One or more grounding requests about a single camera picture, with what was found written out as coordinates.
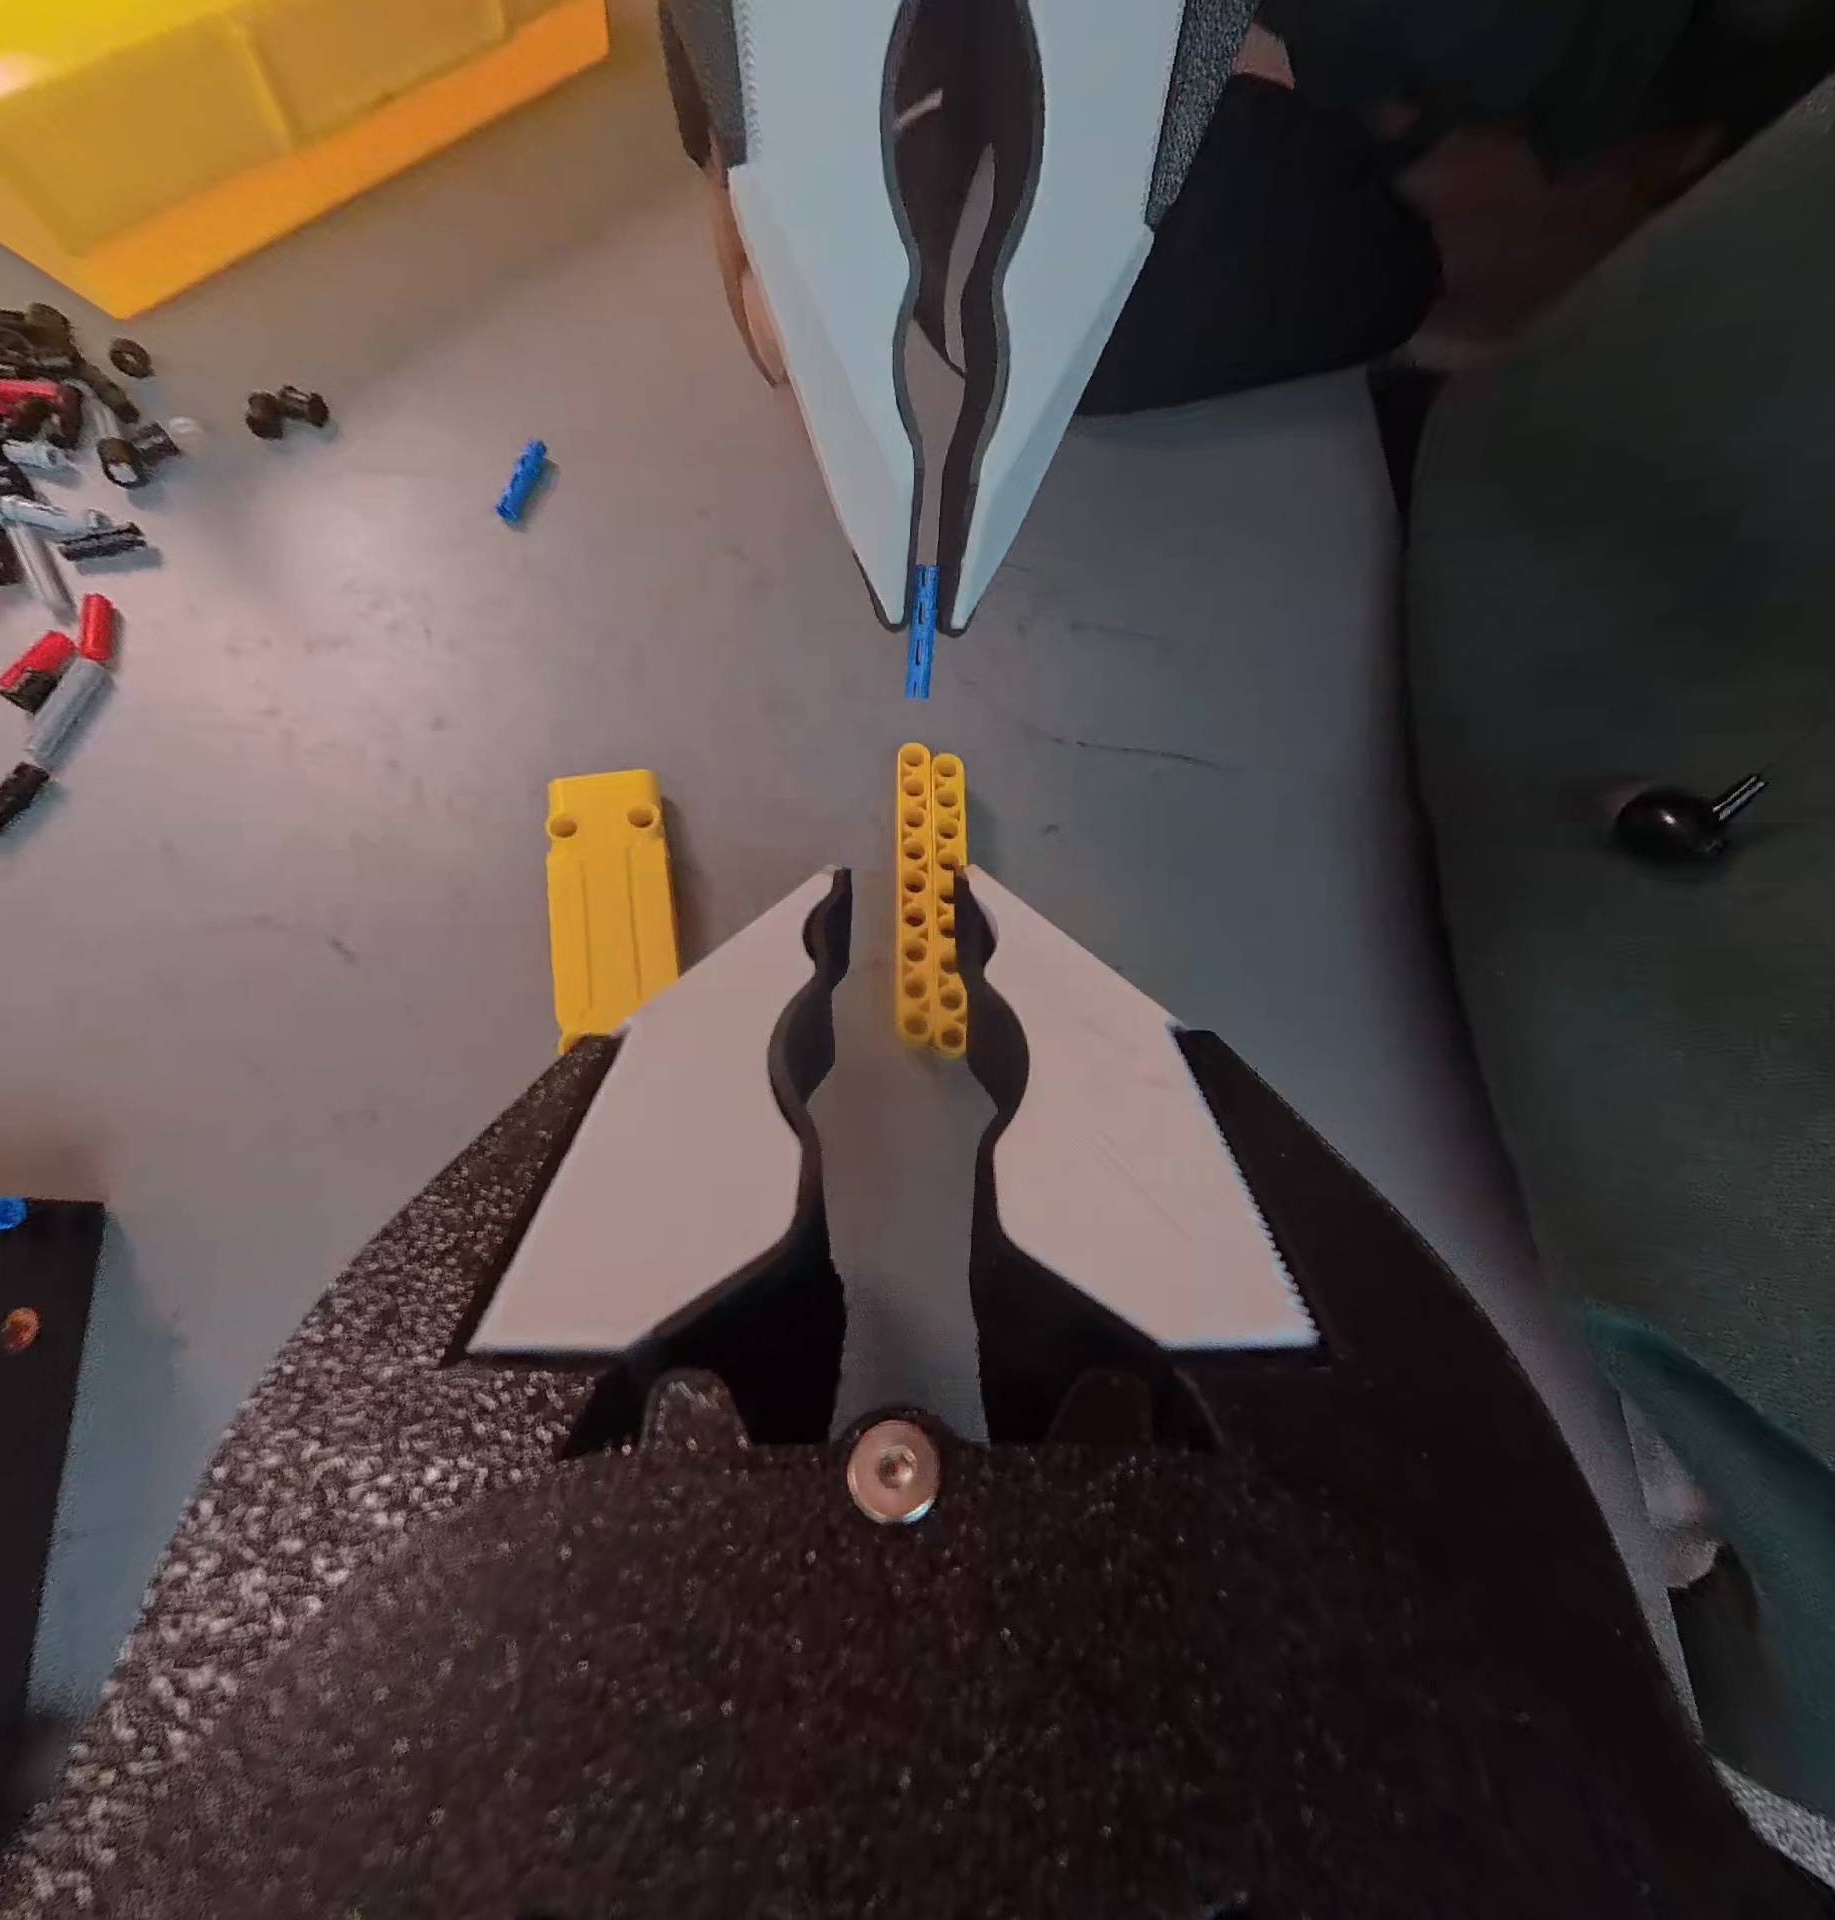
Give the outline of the black and yellow lego model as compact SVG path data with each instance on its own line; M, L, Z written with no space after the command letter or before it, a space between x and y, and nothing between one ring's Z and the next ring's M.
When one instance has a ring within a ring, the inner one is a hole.
M0 1232L0 1799L15 1763L103 1208L38 1197Z

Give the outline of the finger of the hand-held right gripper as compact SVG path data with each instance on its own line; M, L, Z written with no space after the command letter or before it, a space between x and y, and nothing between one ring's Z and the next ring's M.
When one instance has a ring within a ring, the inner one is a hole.
M990 224L963 278L949 632L1041 493L1154 247L1149 182L1186 4L995 4Z
M890 170L903 4L740 0L745 161L727 187L786 383L887 632L909 620L923 440L903 346L913 247Z

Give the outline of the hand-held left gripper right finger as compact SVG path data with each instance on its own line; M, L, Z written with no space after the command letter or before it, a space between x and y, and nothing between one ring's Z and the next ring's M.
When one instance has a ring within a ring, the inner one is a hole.
M954 959L990 1098L965 1264L990 1444L1049 1444L1103 1375L1156 1444L1204 1449L1186 1368L1315 1361L1320 1328L1186 1029L980 865L954 881Z

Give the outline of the yellow plastic bin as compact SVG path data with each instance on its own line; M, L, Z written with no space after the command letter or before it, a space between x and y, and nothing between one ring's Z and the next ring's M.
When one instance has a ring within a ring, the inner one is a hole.
M136 319L604 56L601 0L0 0L0 247Z

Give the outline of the yellow lego panel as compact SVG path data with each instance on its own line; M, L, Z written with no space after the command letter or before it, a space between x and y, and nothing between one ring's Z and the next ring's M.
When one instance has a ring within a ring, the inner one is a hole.
M655 771L560 776L546 793L560 1055L614 1037L675 971L675 894Z

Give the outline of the black drawstring toggle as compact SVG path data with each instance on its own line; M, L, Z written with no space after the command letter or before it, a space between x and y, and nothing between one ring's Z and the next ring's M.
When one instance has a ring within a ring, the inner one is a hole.
M1717 793L1683 785L1635 792L1609 828L1609 843L1647 865L1717 865L1735 848L1735 821L1762 797L1768 771Z

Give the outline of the yellow lego beam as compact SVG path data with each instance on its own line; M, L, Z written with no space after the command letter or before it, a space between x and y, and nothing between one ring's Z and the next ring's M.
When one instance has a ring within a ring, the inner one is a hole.
M965 808L960 755L930 755L930 1049L963 1058L965 988L960 971L954 892L965 865Z
M937 771L909 738L896 760L896 1024L909 1049L930 1049L937 1024Z

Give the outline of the person's right hand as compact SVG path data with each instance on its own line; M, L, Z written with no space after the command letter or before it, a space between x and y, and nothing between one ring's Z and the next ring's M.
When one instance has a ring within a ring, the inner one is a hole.
M734 323L740 346L750 349L758 375L771 390L786 390L786 349L778 319L765 308L764 280L755 271L755 257L745 249L745 237L734 228L734 204L722 174L703 174L710 182L710 228L711 228L711 257L722 278L722 296Z

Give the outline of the person in green sweatshirt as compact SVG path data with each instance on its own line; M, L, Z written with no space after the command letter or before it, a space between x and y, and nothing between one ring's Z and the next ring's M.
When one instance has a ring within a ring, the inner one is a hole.
M1408 713L1544 1272L1710 1502L1835 1821L1835 72L1440 395ZM1717 865L1609 843L1768 771Z

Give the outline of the pile of small lego pins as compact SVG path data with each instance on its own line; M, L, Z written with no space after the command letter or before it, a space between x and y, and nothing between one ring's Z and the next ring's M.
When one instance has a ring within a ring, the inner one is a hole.
M27 717L21 755L0 776L0 835L44 797L61 755L114 684L123 615L93 576L150 561L142 523L49 482L82 482L82 459L117 493L150 491L185 455L189 423L150 416L136 385L156 375L142 341L103 354L54 303L0 303L0 592L21 592L49 626L0 674L0 705Z

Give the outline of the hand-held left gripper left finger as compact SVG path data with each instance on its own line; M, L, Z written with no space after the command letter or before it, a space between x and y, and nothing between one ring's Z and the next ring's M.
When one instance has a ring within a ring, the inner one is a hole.
M764 1449L837 1421L846 1282L807 1116L837 1063L854 875L820 865L595 1045L465 1318L465 1361L591 1375L567 1444L635 1444L655 1384L703 1370Z

